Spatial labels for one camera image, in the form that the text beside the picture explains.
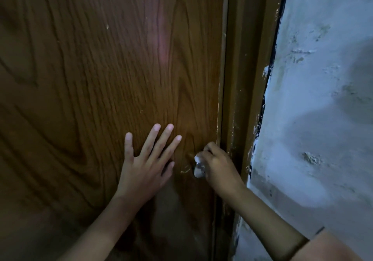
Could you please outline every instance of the wooden door frame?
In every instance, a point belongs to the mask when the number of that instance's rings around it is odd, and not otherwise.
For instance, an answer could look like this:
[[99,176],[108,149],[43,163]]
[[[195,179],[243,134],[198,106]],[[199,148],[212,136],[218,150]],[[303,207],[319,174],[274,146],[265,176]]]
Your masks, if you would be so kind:
[[[227,15],[223,11],[217,143],[231,157],[245,184],[251,177],[285,1],[225,0],[223,7]],[[242,219],[219,197],[214,212],[212,260],[231,260]]]

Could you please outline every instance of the damaged wall plaster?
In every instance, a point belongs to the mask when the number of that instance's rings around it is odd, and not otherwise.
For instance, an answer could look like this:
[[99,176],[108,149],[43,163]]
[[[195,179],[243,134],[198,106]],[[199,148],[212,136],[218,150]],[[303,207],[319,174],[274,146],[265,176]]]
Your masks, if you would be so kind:
[[[373,254],[373,0],[287,0],[250,188],[312,238]],[[235,260],[270,260],[247,225]]]

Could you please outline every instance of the person's left arm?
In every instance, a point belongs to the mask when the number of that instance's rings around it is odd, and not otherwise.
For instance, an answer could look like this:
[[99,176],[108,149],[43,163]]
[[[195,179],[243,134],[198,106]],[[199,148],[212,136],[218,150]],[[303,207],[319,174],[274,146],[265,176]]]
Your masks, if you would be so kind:
[[114,197],[60,260],[105,260],[138,210],[170,179],[175,162],[165,165],[179,145],[181,136],[176,136],[163,151],[173,125],[165,128],[154,145],[160,128],[160,124],[153,126],[138,157],[133,156],[132,134],[126,134],[125,159]]

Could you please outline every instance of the wooden door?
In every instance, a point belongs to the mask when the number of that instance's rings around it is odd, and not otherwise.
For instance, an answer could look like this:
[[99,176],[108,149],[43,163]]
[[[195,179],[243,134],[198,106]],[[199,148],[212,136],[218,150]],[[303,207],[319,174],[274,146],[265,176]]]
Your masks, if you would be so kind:
[[122,260],[207,260],[214,195],[188,161],[217,140],[223,0],[0,0],[0,259],[53,260],[116,189],[124,135],[183,140]]

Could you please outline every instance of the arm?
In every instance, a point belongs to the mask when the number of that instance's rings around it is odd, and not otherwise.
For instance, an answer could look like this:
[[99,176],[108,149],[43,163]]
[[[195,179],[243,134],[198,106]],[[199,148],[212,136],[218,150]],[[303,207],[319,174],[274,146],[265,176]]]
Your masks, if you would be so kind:
[[171,178],[175,162],[165,165],[179,145],[181,136],[176,136],[163,151],[173,125],[166,127],[154,145],[160,127],[154,125],[138,157],[133,156],[132,134],[126,134],[125,159],[114,197],[60,260],[105,260],[138,210]]
[[290,260],[308,242],[245,186],[231,159],[215,143],[198,156],[207,162],[208,183],[241,215],[274,261]]

